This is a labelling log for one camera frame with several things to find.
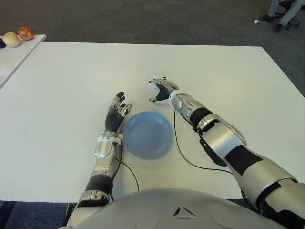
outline black fingertip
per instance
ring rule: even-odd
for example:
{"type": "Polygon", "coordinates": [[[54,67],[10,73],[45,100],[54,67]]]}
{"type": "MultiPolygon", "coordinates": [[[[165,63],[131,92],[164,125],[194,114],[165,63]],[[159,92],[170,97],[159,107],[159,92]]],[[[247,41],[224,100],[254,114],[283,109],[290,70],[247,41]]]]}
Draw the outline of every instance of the black fingertip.
{"type": "Polygon", "coordinates": [[[124,92],[119,92],[116,94],[117,97],[121,98],[124,95],[124,92]]]}

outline black cable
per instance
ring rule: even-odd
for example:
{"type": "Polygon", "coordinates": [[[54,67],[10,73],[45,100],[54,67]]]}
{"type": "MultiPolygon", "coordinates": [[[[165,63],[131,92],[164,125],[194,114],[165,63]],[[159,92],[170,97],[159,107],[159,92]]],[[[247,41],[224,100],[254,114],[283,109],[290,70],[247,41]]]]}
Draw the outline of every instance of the black cable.
{"type": "Polygon", "coordinates": [[[256,213],[260,214],[260,212],[250,203],[249,199],[246,197],[246,195],[244,194],[244,191],[242,191],[240,189],[241,193],[242,193],[242,197],[244,199],[244,202],[246,202],[246,204],[249,206],[249,208],[252,210],[252,211],[255,211],[256,213]]]}
{"type": "Polygon", "coordinates": [[[122,163],[123,165],[125,165],[125,166],[131,171],[131,173],[132,173],[132,175],[133,175],[133,177],[134,177],[134,179],[135,179],[135,182],[137,182],[138,191],[140,191],[138,179],[137,179],[137,177],[135,176],[135,174],[133,173],[132,169],[131,169],[128,165],[126,165],[124,162],[121,161],[121,163],[122,163]]]}
{"type": "MultiPolygon", "coordinates": [[[[116,171],[115,171],[115,173],[114,173],[113,177],[111,178],[111,181],[112,181],[112,182],[113,182],[113,180],[114,180],[114,178],[115,178],[116,174],[117,174],[117,173],[118,173],[118,171],[119,171],[119,168],[120,168],[120,166],[121,166],[121,162],[122,162],[122,157],[123,157],[123,147],[122,147],[122,145],[121,145],[121,144],[120,144],[119,146],[120,146],[120,152],[121,152],[121,155],[120,155],[119,165],[118,165],[118,167],[116,168],[116,171]]],[[[112,190],[110,190],[109,195],[110,195],[111,201],[114,201],[114,199],[113,199],[113,195],[112,195],[112,190]]]]}
{"type": "Polygon", "coordinates": [[[179,152],[181,154],[181,156],[184,158],[184,160],[186,160],[189,164],[191,164],[192,166],[195,166],[197,168],[202,168],[202,169],[208,169],[208,170],[218,170],[218,171],[223,171],[223,172],[226,172],[226,173],[229,173],[231,175],[233,175],[233,173],[227,171],[227,170],[224,170],[224,169],[218,169],[218,168],[205,168],[205,167],[200,167],[200,166],[197,166],[195,164],[193,164],[192,162],[190,162],[188,159],[185,158],[185,156],[182,154],[181,152],[181,149],[179,147],[179,144],[178,144],[178,140],[177,140],[177,132],[176,132],[176,109],[174,111],[174,115],[173,115],[173,126],[174,126],[174,130],[175,130],[175,138],[176,138],[176,143],[177,143],[177,146],[178,146],[178,149],[179,149],[179,152]]]}
{"type": "Polygon", "coordinates": [[[111,181],[112,181],[112,182],[113,182],[113,180],[114,180],[116,174],[117,174],[118,171],[119,171],[119,168],[120,168],[121,162],[122,162],[122,157],[123,157],[123,147],[122,147],[122,144],[120,144],[119,146],[120,146],[121,155],[120,155],[119,165],[118,165],[118,167],[116,168],[116,171],[115,171],[113,177],[111,178],[111,181]]]}
{"type": "Polygon", "coordinates": [[[113,201],[114,201],[114,198],[113,198],[113,195],[112,195],[112,191],[111,191],[111,190],[110,190],[109,195],[110,195],[111,201],[113,202],[113,201]]]}

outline silver joint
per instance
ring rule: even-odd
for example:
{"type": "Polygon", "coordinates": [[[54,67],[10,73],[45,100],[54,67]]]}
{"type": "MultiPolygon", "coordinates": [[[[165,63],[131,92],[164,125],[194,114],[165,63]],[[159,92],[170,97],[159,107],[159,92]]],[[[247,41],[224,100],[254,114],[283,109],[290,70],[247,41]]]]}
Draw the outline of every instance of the silver joint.
{"type": "Polygon", "coordinates": [[[234,126],[229,124],[227,121],[223,120],[217,114],[209,114],[206,117],[204,117],[203,119],[201,119],[197,125],[197,133],[201,136],[201,134],[199,133],[199,130],[203,131],[208,124],[213,123],[213,122],[214,122],[214,124],[217,124],[217,122],[221,122],[224,125],[226,125],[243,142],[243,144],[245,146],[247,145],[246,140],[245,140],[244,136],[242,135],[242,133],[238,129],[236,129],[234,126]]]}

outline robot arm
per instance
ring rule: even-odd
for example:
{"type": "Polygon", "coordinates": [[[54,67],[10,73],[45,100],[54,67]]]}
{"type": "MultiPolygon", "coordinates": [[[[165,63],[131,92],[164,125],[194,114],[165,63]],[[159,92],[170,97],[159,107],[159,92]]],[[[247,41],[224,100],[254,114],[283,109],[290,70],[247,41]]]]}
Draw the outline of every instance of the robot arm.
{"type": "Polygon", "coordinates": [[[200,144],[219,166],[228,166],[251,204],[266,217],[288,228],[305,224],[305,184],[272,160],[254,153],[243,135],[220,116],[166,79],[149,83],[160,88],[151,102],[168,99],[199,135],[200,144]]]}
{"type": "Polygon", "coordinates": [[[110,105],[105,120],[105,131],[98,138],[93,172],[67,226],[78,225],[109,203],[113,179],[119,168],[119,161],[116,158],[122,159],[122,136],[117,131],[132,107],[131,104],[121,105],[124,99],[124,93],[119,92],[110,105]]]}

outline blue plate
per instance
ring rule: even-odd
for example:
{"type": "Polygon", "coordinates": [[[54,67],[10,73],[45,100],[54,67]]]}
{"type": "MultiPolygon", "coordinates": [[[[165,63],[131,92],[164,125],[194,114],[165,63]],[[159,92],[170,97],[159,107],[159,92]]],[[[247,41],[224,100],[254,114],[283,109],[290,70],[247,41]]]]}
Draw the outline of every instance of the blue plate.
{"type": "Polygon", "coordinates": [[[173,132],[170,123],[156,112],[141,112],[128,120],[123,129],[124,146],[134,155],[155,159],[168,152],[173,132]]]}

